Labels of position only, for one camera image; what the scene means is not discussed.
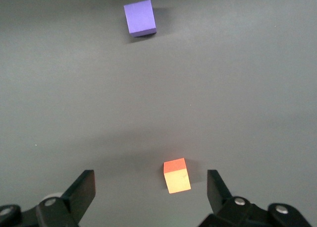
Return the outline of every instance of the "foam block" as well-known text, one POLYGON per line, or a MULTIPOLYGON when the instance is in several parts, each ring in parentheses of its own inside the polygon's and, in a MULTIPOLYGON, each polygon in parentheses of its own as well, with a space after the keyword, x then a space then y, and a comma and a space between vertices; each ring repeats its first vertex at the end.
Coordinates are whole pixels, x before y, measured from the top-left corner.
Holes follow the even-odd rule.
POLYGON ((191 189, 184 158, 165 162, 164 177, 170 194, 191 189))
POLYGON ((140 1, 124 6, 129 33, 133 37, 157 32, 151 0, 140 1))

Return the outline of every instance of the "metal screw head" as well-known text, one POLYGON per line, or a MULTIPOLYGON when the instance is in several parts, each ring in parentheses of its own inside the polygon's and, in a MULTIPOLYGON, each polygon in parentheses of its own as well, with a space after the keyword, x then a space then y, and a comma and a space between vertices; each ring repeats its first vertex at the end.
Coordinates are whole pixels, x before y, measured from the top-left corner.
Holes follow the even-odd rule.
POLYGON ((288 210, 286 209, 286 207, 284 206, 276 206, 275 209, 279 212, 279 213, 282 213, 282 214, 288 214, 288 210))
POLYGON ((52 204, 55 203, 55 201, 56 201, 55 198, 50 199, 50 200, 47 200, 47 201, 44 203, 44 205, 45 205, 45 206, 51 206, 52 204))
POLYGON ((239 206, 244 206, 246 204, 246 202, 242 198, 239 198, 239 197, 236 198, 234 202, 239 206))
POLYGON ((0 216, 5 216, 12 211, 12 208, 6 208, 0 212, 0 216))

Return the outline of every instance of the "yellow cube face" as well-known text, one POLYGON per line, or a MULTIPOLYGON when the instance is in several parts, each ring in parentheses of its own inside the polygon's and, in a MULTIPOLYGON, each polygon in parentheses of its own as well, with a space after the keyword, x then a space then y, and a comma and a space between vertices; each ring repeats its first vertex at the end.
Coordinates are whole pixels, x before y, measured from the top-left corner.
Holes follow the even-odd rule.
POLYGON ((187 169, 167 172, 164 176, 170 194, 191 189, 187 169))

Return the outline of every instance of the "orange cube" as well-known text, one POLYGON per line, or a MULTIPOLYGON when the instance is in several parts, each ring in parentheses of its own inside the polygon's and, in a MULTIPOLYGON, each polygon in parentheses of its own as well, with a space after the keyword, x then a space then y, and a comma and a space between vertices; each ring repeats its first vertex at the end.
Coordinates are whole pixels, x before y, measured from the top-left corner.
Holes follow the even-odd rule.
POLYGON ((170 194, 191 189, 184 158, 165 162, 164 177, 170 194))

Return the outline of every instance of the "gray table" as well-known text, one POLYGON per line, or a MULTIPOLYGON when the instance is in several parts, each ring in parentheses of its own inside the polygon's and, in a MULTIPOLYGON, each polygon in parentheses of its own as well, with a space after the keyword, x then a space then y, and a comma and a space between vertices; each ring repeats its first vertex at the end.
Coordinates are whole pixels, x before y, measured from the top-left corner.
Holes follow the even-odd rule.
POLYGON ((207 169, 262 208, 317 224, 317 0, 0 0, 0 204, 23 210, 84 169, 97 195, 80 225, 194 227, 207 169), (165 161, 192 190, 170 195, 165 161))

